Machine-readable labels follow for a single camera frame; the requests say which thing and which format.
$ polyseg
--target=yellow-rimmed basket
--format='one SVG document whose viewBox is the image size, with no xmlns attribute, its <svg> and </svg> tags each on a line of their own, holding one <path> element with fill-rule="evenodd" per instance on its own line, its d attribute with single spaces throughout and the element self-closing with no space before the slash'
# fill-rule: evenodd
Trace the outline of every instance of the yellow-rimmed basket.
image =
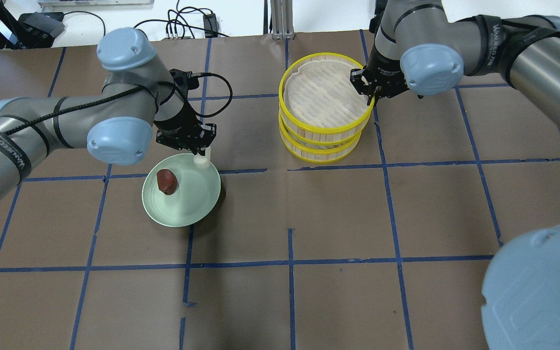
<svg viewBox="0 0 560 350">
<path fill-rule="evenodd" d="M 318 164 L 336 162 L 347 157 L 357 146 L 358 141 L 360 141 L 360 135 L 362 134 L 357 133 L 350 138 L 349 141 L 336 146 L 309 146 L 306 142 L 296 140 L 293 135 L 289 133 L 286 125 L 282 121 L 281 115 L 278 115 L 278 126 L 280 127 L 282 142 L 292 155 L 302 161 Z"/>
<path fill-rule="evenodd" d="M 303 142 L 308 142 L 309 144 L 315 144 L 319 146 L 334 146 L 338 144 L 344 144 L 351 140 L 356 135 L 359 135 L 362 129 L 367 125 L 369 117 L 373 111 L 373 106 L 375 104 L 375 99 L 371 101 L 371 104 L 367 107 L 365 113 L 363 113 L 359 118 L 351 122 L 350 124 L 344 126 L 338 126 L 336 128 L 320 128 L 317 126 L 308 125 L 296 117 L 289 111 L 284 101 L 284 86 L 291 74 L 298 71 L 299 67 L 311 62 L 313 60 L 337 60 L 340 62 L 345 62 L 350 64 L 355 68 L 362 68 L 362 65 L 353 58 L 341 55 L 339 53 L 332 52 L 321 52 L 313 53 L 306 57 L 300 58 L 297 62 L 293 63 L 287 71 L 285 71 L 282 76 L 282 81 L 280 81 L 280 87 L 278 88 L 278 97 L 280 99 L 280 117 L 288 131 L 298 140 Z"/>
</svg>

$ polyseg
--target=white wall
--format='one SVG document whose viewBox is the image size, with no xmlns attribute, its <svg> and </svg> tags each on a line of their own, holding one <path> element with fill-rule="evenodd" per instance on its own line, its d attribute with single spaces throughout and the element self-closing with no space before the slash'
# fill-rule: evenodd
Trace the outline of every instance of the white wall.
<svg viewBox="0 0 560 350">
<path fill-rule="evenodd" d="M 134 26 L 145 19 L 167 19 L 167 10 L 174 9 L 176 0 L 155 0 L 149 5 L 59 6 L 41 8 L 36 0 L 7 0 L 6 8 L 15 18 L 22 13 L 90 11 L 101 16 L 107 32 Z M 181 0 L 179 7 L 208 7 L 220 20 L 220 31 L 230 36 L 261 35 L 263 33 L 263 0 Z M 296 32 L 349 31 L 366 29 L 375 11 L 374 0 L 294 0 L 293 21 Z M 192 26 L 204 27 L 202 15 L 185 14 Z M 101 22 L 87 14 L 70 14 L 64 20 L 66 30 L 56 38 L 54 47 L 97 44 L 103 35 Z M 140 26 L 150 40 L 165 38 L 165 23 Z M 202 31 L 194 31 L 204 37 Z"/>
</svg>

